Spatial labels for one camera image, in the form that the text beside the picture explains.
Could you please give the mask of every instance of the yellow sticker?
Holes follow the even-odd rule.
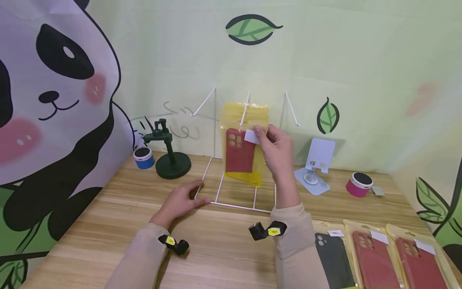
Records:
[[[268,235],[270,236],[277,236],[281,234],[281,230],[279,228],[269,228],[268,229]]]
[[[170,244],[170,245],[172,245],[172,246],[174,246],[174,245],[175,245],[175,239],[172,238],[172,237],[170,237],[170,236],[168,236],[168,237],[167,237],[166,243],[167,243],[167,244]]]

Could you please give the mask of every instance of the packaged phone case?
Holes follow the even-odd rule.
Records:
[[[248,129],[255,125],[266,131],[269,109],[254,104],[226,103],[221,111],[220,128],[225,176],[252,186],[261,186],[263,152],[260,145],[245,141]]]
[[[443,250],[432,236],[425,236],[388,224],[395,240],[406,288],[460,288]]]
[[[404,288],[395,243],[385,228],[343,220],[353,252],[358,283],[363,289]]]
[[[347,249],[349,240],[343,224],[313,220],[316,249],[326,273],[330,289],[355,288],[353,256]]]

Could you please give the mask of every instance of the panda illustration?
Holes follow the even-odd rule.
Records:
[[[134,148],[112,100],[120,66],[87,5],[0,4],[0,288],[24,282],[28,260],[48,253]]]

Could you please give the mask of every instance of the panda eye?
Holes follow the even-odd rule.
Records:
[[[85,51],[48,24],[43,24],[40,28],[36,49],[42,62],[58,74],[84,80],[95,73]]]
[[[10,121],[12,115],[10,77],[8,70],[0,60],[0,128]]]

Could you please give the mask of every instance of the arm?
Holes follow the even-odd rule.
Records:
[[[329,289],[315,245],[311,216],[303,205],[274,208],[271,221],[287,225],[283,236],[274,237],[278,288]]]
[[[167,255],[167,247],[158,240],[164,234],[169,232],[153,223],[138,231],[105,288],[151,289]]]
[[[160,265],[167,255],[167,247],[158,238],[170,235],[168,228],[176,218],[210,202],[209,199],[189,199],[189,193],[203,184],[202,180],[195,180],[173,189],[161,209],[135,235],[122,261],[106,283],[106,289],[153,287]]]
[[[278,288],[329,289],[315,245],[311,215],[300,202],[292,172],[292,140],[272,125],[268,126],[267,134],[259,127],[254,129],[277,188],[271,221],[287,225],[284,235],[274,237]]]

